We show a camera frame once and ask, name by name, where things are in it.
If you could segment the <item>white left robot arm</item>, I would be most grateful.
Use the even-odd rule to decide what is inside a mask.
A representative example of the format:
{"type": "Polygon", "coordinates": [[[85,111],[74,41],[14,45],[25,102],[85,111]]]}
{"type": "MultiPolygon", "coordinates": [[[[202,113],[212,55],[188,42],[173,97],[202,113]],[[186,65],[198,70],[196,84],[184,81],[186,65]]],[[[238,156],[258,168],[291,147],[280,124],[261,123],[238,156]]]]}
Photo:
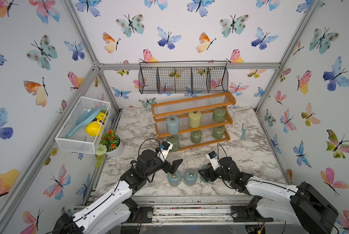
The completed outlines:
{"type": "Polygon", "coordinates": [[[53,234],[105,234],[115,226],[126,222],[139,212],[132,196],[147,182],[153,181],[158,171],[174,174],[183,159],[168,162],[162,156],[167,150],[144,150],[130,168],[120,177],[117,184],[83,210],[72,216],[64,214],[55,224],[53,234]]]}

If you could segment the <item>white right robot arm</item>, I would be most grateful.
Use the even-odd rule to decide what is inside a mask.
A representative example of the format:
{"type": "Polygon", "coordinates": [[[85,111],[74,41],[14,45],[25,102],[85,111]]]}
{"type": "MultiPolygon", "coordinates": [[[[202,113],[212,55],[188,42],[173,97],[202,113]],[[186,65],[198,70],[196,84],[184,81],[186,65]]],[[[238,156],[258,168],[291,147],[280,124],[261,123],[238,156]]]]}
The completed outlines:
{"type": "Polygon", "coordinates": [[[273,218],[301,226],[309,234],[335,230],[337,209],[312,185],[270,182],[239,170],[231,157],[209,154],[209,165],[198,172],[205,181],[221,179],[239,193],[252,196],[250,204],[262,218],[273,218]]]}

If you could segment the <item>blue canister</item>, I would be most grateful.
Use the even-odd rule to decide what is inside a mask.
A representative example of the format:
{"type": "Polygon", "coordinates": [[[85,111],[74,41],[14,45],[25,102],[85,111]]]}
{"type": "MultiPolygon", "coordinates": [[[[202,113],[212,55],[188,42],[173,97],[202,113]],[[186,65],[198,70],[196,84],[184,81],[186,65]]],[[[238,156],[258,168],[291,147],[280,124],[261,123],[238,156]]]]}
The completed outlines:
{"type": "Polygon", "coordinates": [[[178,170],[176,172],[174,172],[173,174],[168,173],[167,179],[168,179],[169,185],[172,187],[179,186],[179,184],[181,183],[181,177],[182,177],[181,173],[178,170]]]}
{"type": "Polygon", "coordinates": [[[194,186],[197,182],[198,174],[195,169],[188,169],[184,173],[184,182],[187,186],[194,186]]]}
{"type": "Polygon", "coordinates": [[[209,184],[211,183],[211,180],[210,180],[210,177],[208,175],[208,171],[209,169],[212,168],[210,165],[203,165],[202,168],[201,168],[201,181],[203,183],[206,183],[206,184],[209,184]]]}
{"type": "Polygon", "coordinates": [[[167,127],[167,132],[170,135],[177,135],[180,131],[179,117],[177,117],[177,116],[167,117],[166,118],[166,127],[167,127]]]}

